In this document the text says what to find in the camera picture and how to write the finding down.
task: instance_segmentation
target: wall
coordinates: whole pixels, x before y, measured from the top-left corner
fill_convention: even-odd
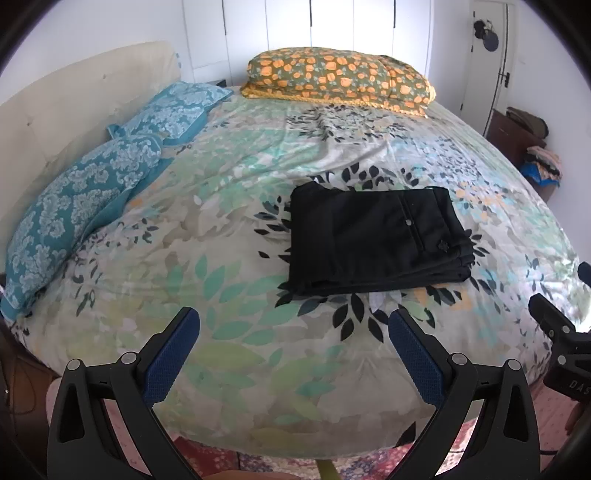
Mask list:
[[[192,81],[182,0],[61,0],[0,75],[0,104],[35,80],[113,48],[167,40]]]
[[[433,1],[433,39],[429,82],[437,101],[456,115],[464,98],[467,61],[472,45],[470,0]]]
[[[563,181],[548,206],[575,250],[591,261],[591,90],[566,48],[524,2],[509,105],[542,117],[548,148],[560,155]]]

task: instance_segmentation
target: pillow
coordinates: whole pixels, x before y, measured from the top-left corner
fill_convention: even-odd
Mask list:
[[[231,94],[230,89],[209,83],[175,82],[125,125],[109,125],[107,130],[112,138],[164,134],[164,145],[187,143],[205,126],[207,112]]]
[[[410,65],[387,56],[329,48],[281,48],[248,64],[247,98],[369,105],[425,115],[435,89]]]
[[[111,140],[52,181],[28,208],[7,250],[0,310],[27,313],[72,251],[96,228],[119,218],[125,203],[158,168],[162,140],[139,135]]]

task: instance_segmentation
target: black trousers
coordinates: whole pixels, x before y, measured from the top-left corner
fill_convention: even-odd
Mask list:
[[[310,182],[291,194],[293,293],[461,282],[474,261],[472,241],[444,188],[353,192]]]

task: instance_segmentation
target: wooden dresser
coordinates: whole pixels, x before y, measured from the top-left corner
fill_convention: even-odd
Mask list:
[[[494,110],[486,139],[498,148],[501,153],[519,170],[524,163],[527,149],[533,146],[545,148],[546,142],[529,133],[520,125],[502,113]],[[548,202],[556,189],[556,185],[539,186],[527,179],[543,201]]]

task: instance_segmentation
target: silver screw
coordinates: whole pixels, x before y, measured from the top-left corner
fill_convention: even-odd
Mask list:
[[[519,361],[515,360],[514,358],[509,360],[509,362],[507,364],[509,365],[509,368],[511,368],[512,370],[515,370],[516,372],[521,370],[521,364],[519,363]]]
[[[76,370],[76,368],[78,368],[80,366],[80,360],[78,360],[77,358],[75,358],[74,360],[70,360],[67,364],[67,369],[68,370]]]
[[[136,359],[137,357],[138,357],[138,356],[135,354],[135,352],[127,352],[127,353],[124,353],[124,354],[121,356],[121,363],[122,363],[122,364],[125,364],[125,365],[132,364],[132,363],[134,363],[134,362],[135,362],[135,359]]]
[[[468,359],[463,353],[454,353],[452,355],[452,362],[454,362],[456,365],[466,365],[468,363]]]

